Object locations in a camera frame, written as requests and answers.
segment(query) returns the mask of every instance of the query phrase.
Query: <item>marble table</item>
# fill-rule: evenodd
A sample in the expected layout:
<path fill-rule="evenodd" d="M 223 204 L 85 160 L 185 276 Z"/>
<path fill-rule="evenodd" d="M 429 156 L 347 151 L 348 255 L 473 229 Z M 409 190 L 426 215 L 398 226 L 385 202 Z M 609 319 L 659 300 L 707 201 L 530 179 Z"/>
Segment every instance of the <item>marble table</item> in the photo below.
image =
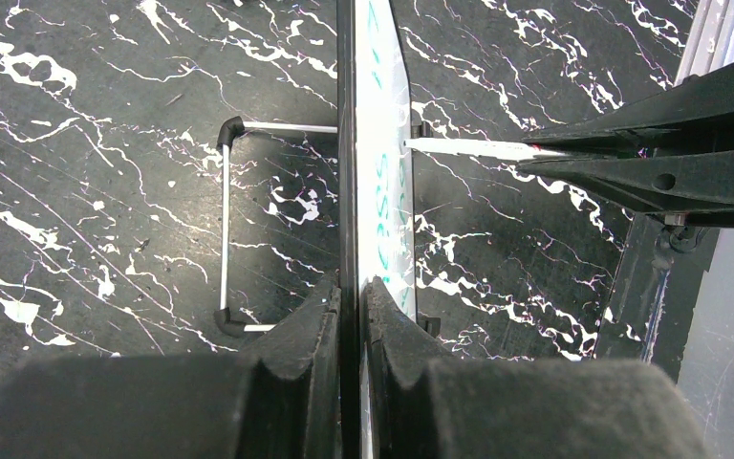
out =
<path fill-rule="evenodd" d="M 693 0 L 397 0 L 413 111 L 516 140 L 671 86 Z M 0 382 L 63 356 L 235 352 L 212 321 L 221 122 L 334 125 L 335 3 L 0 0 Z M 246 134 L 230 300 L 274 323 L 338 266 L 328 135 Z M 414 157 L 418 304 L 465 358 L 592 358 L 627 212 Z"/>

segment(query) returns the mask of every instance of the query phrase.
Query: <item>small whiteboard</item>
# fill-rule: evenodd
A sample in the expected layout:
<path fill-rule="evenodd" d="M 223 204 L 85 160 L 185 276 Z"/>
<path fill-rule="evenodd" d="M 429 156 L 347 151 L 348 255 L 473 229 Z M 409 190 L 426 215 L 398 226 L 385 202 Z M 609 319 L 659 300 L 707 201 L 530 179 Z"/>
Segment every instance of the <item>small whiteboard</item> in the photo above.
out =
<path fill-rule="evenodd" d="M 381 277 L 416 319 L 409 80 L 389 0 L 355 1 L 358 288 Z"/>

